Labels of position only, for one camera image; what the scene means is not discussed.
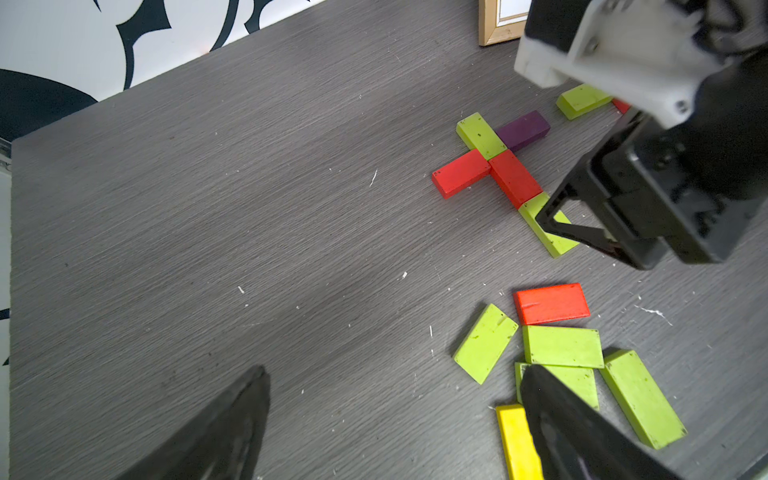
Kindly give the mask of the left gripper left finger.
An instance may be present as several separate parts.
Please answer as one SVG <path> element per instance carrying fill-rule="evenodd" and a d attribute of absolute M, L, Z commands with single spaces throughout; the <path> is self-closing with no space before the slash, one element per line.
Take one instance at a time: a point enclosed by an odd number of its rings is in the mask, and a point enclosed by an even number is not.
<path fill-rule="evenodd" d="M 254 365 L 121 479 L 251 479 L 267 426 L 270 376 Z"/>

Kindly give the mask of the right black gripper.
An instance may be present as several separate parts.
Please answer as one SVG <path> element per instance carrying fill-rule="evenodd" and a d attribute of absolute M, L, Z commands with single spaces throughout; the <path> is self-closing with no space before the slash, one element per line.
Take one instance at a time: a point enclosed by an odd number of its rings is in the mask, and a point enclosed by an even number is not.
<path fill-rule="evenodd" d="M 736 114 L 669 130 L 631 109 L 585 153 L 536 220 L 549 234 L 649 270 L 667 251 L 686 264 L 727 260 L 767 197 L 767 127 Z M 601 229 L 563 223 L 569 201 Z"/>

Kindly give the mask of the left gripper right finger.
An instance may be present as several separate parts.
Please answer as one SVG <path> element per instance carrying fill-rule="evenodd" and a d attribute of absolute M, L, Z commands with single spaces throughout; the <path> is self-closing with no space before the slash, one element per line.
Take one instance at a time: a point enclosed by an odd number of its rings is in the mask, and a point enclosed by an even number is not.
<path fill-rule="evenodd" d="M 541 365 L 521 381 L 523 406 L 546 479 L 677 479 Z"/>

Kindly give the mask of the lime block bottom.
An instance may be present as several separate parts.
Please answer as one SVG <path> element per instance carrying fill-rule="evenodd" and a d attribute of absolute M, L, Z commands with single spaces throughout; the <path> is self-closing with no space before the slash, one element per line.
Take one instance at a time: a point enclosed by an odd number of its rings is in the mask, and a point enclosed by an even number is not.
<path fill-rule="evenodd" d="M 518 213 L 522 216 L 527 225 L 531 228 L 538 240 L 545 247 L 552 258 L 558 258 L 579 245 L 578 242 L 553 235 L 544 231 L 537 222 L 536 216 L 547 204 L 550 196 L 546 192 L 539 193 L 518 208 Z"/>

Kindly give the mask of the purple block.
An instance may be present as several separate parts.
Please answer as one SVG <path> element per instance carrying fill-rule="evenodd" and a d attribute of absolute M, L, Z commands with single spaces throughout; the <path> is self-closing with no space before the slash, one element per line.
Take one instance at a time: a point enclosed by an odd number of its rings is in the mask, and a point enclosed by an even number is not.
<path fill-rule="evenodd" d="M 495 130 L 496 135 L 512 152 L 544 138 L 551 126 L 536 110 L 529 112 Z"/>

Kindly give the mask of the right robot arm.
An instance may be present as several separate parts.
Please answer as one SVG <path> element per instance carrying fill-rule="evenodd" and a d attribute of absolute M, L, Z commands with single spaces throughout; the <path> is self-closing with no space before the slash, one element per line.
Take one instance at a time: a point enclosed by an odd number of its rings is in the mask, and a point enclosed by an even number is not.
<path fill-rule="evenodd" d="M 639 270 L 667 251 L 721 263 L 767 198 L 767 48 L 727 48 L 705 1 L 535 1 L 515 70 L 581 81 L 628 112 L 561 182 L 537 222 Z"/>

